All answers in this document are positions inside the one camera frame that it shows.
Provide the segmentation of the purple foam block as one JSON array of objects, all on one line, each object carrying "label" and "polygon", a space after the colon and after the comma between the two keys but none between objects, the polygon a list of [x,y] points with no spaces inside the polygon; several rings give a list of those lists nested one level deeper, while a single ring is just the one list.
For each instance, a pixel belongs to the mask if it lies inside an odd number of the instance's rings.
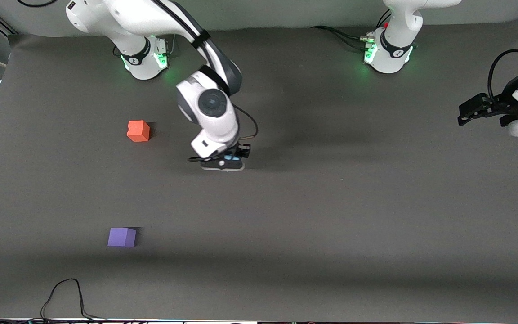
[{"label": "purple foam block", "polygon": [[132,228],[111,228],[107,238],[109,248],[134,248],[137,230]]}]

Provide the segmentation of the orange foam block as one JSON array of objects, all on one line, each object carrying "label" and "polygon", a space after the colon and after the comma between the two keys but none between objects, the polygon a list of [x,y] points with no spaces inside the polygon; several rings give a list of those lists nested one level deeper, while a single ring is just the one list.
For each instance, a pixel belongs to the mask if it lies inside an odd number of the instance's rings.
[{"label": "orange foam block", "polygon": [[151,128],[144,120],[128,122],[127,137],[132,142],[148,142],[151,136]]}]

